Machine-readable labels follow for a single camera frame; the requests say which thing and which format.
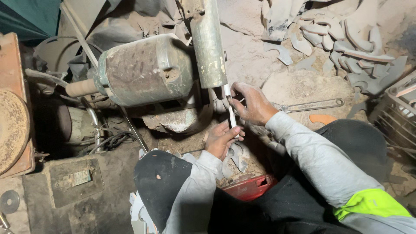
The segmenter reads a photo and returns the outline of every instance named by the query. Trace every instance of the round metal disc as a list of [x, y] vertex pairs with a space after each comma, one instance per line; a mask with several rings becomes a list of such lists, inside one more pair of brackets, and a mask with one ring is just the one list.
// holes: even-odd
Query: round metal disc
[[19, 159], [29, 139], [29, 112], [25, 102], [0, 90], [0, 174]]
[[19, 208], [19, 205], [20, 197], [15, 190], [5, 191], [0, 197], [0, 211], [4, 214], [14, 213]]

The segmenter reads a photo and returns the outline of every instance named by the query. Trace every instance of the dusty hand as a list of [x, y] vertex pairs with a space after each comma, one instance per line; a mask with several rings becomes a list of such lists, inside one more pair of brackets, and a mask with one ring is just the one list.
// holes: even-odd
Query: dusty hand
[[244, 107], [236, 99], [232, 99], [230, 105], [245, 121], [255, 125], [264, 126], [273, 115], [279, 112], [272, 106], [259, 88], [243, 82], [234, 82], [231, 86], [231, 96], [235, 97], [237, 92], [244, 96], [247, 107]]
[[237, 140], [234, 137], [238, 134], [240, 134], [238, 140], [244, 140], [243, 136], [245, 136], [245, 132], [242, 131], [242, 127], [236, 126], [230, 129], [228, 121], [224, 121], [210, 130], [205, 144], [205, 150], [223, 161], [228, 152], [228, 148]]

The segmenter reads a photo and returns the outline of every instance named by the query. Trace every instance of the black pants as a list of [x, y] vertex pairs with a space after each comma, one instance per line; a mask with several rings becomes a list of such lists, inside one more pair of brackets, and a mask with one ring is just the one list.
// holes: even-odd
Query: black pants
[[[340, 119], [316, 133], [341, 148], [368, 175], [380, 183], [384, 181], [386, 143], [376, 128], [358, 120]], [[335, 219], [332, 207], [290, 157], [281, 159], [288, 173], [252, 202], [216, 189], [209, 233], [358, 233]], [[173, 202], [191, 168], [192, 164], [161, 150], [151, 151], [137, 162], [134, 182], [159, 231], [165, 229]]]

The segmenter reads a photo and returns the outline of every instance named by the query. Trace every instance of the wrench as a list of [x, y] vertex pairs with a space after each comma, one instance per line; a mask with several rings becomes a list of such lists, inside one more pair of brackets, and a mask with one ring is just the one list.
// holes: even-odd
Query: wrench
[[272, 105], [277, 108], [278, 110], [282, 110], [285, 113], [291, 112], [299, 112], [299, 111], [307, 111], [307, 110], [319, 110], [319, 109], [326, 109], [326, 108], [333, 108], [333, 107], [341, 107], [344, 105], [344, 99], [342, 98], [335, 98], [329, 99], [325, 101], [318, 101], [318, 102], [308, 102], [302, 103], [297, 105], [279, 105], [277, 103], [272, 102]]

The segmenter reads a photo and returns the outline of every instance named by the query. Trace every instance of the red plastic crate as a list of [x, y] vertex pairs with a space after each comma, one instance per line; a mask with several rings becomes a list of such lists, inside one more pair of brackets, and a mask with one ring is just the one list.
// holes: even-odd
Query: red plastic crate
[[273, 175], [261, 175], [222, 188], [229, 195], [242, 201], [252, 201], [277, 184]]

